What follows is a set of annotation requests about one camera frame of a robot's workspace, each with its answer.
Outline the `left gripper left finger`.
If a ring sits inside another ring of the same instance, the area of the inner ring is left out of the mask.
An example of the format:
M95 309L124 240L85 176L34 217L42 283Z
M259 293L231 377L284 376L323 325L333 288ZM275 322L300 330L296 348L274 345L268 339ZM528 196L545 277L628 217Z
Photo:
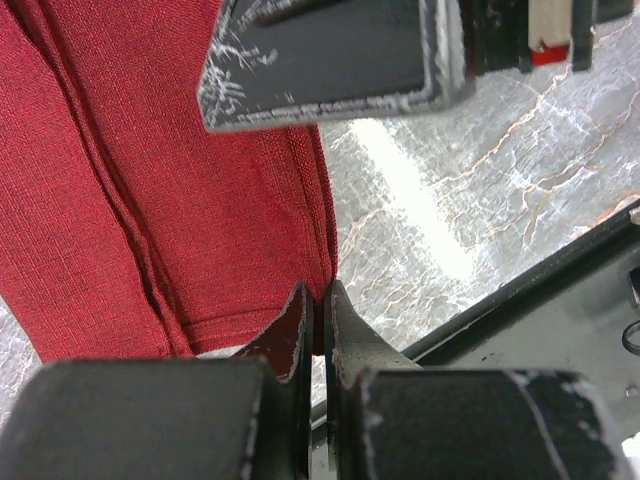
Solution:
M43 367L1 433L5 479L305 479L314 302L228 358Z

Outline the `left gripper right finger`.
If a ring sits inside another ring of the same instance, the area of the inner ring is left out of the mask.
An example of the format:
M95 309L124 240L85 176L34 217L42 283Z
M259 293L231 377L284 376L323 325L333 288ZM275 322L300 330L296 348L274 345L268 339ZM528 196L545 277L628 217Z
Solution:
M626 479L630 464L584 376L422 368L334 282L324 299L329 462L341 479Z

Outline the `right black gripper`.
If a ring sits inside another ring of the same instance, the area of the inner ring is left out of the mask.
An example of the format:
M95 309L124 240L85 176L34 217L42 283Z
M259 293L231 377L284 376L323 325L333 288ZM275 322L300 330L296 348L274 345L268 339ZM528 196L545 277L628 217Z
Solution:
M461 1L467 72L507 69L529 74L569 63L574 72L592 66L595 27L629 17L633 0Z

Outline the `dark red cloth napkin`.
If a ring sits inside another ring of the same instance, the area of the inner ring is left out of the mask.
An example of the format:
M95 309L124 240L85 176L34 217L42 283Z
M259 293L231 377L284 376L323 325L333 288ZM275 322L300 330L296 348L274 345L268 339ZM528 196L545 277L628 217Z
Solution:
M335 276L318 130L202 126L219 8L1 5L1 294L44 362L237 346Z

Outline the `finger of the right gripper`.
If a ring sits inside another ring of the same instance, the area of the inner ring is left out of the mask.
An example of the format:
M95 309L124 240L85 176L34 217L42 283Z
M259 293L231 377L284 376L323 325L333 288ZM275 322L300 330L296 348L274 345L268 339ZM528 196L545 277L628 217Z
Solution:
M470 92L455 1L225 1L197 100L214 133L431 113Z

